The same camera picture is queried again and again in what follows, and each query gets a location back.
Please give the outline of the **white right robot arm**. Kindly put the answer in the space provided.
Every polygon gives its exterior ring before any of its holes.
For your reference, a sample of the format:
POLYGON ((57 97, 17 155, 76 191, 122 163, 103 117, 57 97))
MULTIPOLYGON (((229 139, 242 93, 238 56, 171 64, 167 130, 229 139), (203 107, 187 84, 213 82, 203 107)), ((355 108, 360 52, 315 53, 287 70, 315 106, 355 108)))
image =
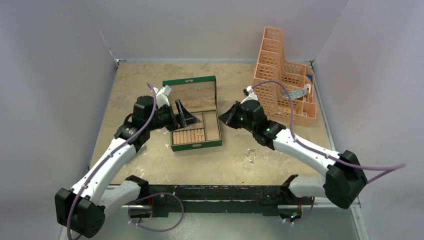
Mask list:
POLYGON ((368 183, 364 168, 353 152, 339 153, 292 134, 283 124, 268 119, 257 100, 236 101, 218 118, 230 128, 247 130, 261 146, 288 154, 322 176, 312 180, 295 177, 280 191, 282 200, 288 204, 301 197, 321 197, 348 209, 368 183))

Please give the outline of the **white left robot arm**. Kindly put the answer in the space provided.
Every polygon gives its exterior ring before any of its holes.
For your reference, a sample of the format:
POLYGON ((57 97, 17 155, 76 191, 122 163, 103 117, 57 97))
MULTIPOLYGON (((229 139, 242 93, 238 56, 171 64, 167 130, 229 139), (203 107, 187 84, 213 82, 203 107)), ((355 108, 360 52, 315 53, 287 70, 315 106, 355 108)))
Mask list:
POLYGON ((177 114, 170 104, 159 105, 154 96, 138 97, 132 113, 125 117, 101 159, 72 187, 58 190, 54 196, 56 218, 66 227, 68 239, 73 238, 73 233, 78 234, 77 239, 91 238, 114 210, 130 202, 142 205, 158 196, 151 193, 148 181, 134 175, 114 190, 108 186, 147 142, 152 131, 162 128, 175 131, 200 122, 179 99, 175 104, 177 114))

